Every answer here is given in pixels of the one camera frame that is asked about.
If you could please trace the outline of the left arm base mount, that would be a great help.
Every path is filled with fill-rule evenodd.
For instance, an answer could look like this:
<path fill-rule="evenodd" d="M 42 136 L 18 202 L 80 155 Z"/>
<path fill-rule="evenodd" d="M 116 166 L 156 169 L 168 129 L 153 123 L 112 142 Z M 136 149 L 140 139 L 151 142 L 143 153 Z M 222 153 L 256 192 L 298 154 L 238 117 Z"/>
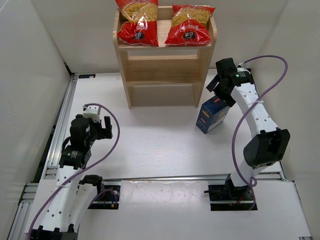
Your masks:
<path fill-rule="evenodd" d="M 118 210 L 120 206 L 120 193 L 121 182 L 120 181 L 105 181 L 105 189 L 113 191 L 106 191 L 98 197 L 89 207 L 89 210 Z"/>

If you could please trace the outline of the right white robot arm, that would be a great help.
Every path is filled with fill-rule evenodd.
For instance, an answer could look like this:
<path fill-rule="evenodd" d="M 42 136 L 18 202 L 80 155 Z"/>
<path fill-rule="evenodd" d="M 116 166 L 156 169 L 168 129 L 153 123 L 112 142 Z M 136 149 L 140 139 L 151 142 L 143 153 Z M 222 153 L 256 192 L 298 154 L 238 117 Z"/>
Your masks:
<path fill-rule="evenodd" d="M 233 196 L 246 188 L 253 188 L 255 177 L 265 168 L 283 159 L 287 149 L 290 133 L 281 129 L 270 117 L 264 107 L 263 97 L 279 85 L 288 71 L 288 62 L 278 56 L 284 63 L 284 71 L 280 78 L 263 93 L 257 92 L 254 78 L 245 63 L 235 65 L 233 58 L 224 58 L 215 63 L 217 74 L 207 85 L 229 107 L 238 105 L 242 117 L 237 123 L 231 140 L 231 155 L 235 171 L 228 175 L 224 188 Z M 251 140 L 243 149 L 243 161 L 236 160 L 236 137 L 243 121 L 246 121 Z"/>

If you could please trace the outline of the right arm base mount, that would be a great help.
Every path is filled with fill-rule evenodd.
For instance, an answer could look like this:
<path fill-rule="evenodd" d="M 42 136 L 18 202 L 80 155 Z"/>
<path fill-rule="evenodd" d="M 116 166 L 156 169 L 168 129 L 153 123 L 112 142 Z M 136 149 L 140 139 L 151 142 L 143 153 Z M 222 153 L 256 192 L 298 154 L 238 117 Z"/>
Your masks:
<path fill-rule="evenodd" d="M 252 188 L 248 185 L 236 187 L 230 179 L 224 184 L 209 184 L 203 193 L 209 196 L 212 212 L 258 210 Z"/>

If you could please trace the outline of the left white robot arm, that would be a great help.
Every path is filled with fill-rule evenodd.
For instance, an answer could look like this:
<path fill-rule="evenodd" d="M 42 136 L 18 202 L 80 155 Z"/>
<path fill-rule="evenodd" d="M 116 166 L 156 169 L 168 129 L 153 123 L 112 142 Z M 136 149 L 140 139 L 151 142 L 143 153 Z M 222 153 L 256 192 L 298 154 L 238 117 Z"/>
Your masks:
<path fill-rule="evenodd" d="M 98 112 L 78 114 L 69 132 L 61 148 L 55 190 L 32 220 L 29 240 L 76 240 L 85 211 L 105 193 L 103 178 L 84 172 L 93 143 L 113 137 L 111 118 L 100 119 Z"/>

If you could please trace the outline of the red pasta bag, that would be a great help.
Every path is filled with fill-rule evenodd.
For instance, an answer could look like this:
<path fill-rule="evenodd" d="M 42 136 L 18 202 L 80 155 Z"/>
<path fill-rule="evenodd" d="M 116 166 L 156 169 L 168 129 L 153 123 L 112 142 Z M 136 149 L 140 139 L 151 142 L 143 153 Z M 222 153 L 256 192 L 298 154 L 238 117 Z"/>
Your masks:
<path fill-rule="evenodd" d="M 116 4 L 126 19 L 117 37 L 129 45 L 158 47 L 158 1 L 117 0 Z"/>
<path fill-rule="evenodd" d="M 165 40 L 170 46 L 205 46 L 212 42 L 207 23 L 215 7 L 174 4 L 171 28 Z"/>

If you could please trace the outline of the blue pasta box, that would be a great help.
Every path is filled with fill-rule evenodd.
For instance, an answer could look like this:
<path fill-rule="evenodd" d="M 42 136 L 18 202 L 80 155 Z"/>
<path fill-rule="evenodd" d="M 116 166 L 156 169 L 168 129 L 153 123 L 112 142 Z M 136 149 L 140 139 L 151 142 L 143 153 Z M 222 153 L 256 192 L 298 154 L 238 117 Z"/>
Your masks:
<path fill-rule="evenodd" d="M 223 100 L 213 96 L 201 105 L 196 126 L 207 134 L 224 121 L 229 109 Z"/>

